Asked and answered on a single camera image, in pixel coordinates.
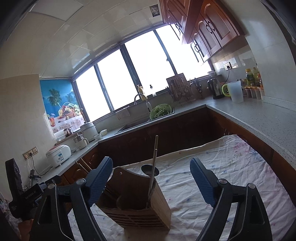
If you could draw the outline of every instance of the plastic pitcher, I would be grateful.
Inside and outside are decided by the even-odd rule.
[[[227,86],[229,94],[224,92],[224,88]],[[242,87],[240,81],[231,82],[222,86],[222,93],[225,96],[231,97],[232,101],[235,103],[240,103],[244,101],[242,95]]]

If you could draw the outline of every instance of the window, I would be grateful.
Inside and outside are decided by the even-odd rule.
[[[172,27],[178,32],[174,24],[172,24]],[[208,62],[200,65],[194,56],[190,44],[181,44],[171,26],[167,25],[158,28],[156,31],[168,51],[178,74],[184,73],[187,81],[208,75],[208,71],[211,71]]]
[[[133,103],[137,85],[148,96],[164,90],[166,79],[175,74],[184,73],[187,81],[207,75],[208,62],[201,65],[172,28],[178,32],[175,25],[168,25],[117,46],[76,79],[90,121]]]
[[[120,50],[98,62],[98,67],[114,109],[132,103],[138,92]]]
[[[79,76],[76,83],[90,121],[110,113],[94,67]]]
[[[145,94],[165,89],[168,86],[166,79],[175,74],[154,32],[140,35],[125,43],[125,46]]]

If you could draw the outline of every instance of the electric outlet panel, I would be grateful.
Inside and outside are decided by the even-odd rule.
[[[32,153],[32,156],[35,155],[38,152],[37,147],[32,148],[31,150],[26,151],[25,153],[23,153],[24,158],[27,160],[28,158],[30,158],[30,153]]]
[[[225,70],[232,69],[231,63],[228,62],[227,64],[224,65]]]

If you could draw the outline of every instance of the wooden utensil holder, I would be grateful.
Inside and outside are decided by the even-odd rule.
[[[149,181],[117,167],[96,205],[123,228],[170,230],[170,207],[155,179],[148,197]]]

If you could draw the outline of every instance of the rice cooker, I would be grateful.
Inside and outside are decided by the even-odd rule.
[[[60,166],[71,156],[71,149],[67,145],[60,145],[46,152],[46,157],[53,167]]]
[[[92,122],[87,122],[84,125],[80,127],[80,130],[84,136],[89,142],[94,140],[94,136],[98,134],[98,131],[96,130],[96,126]]]

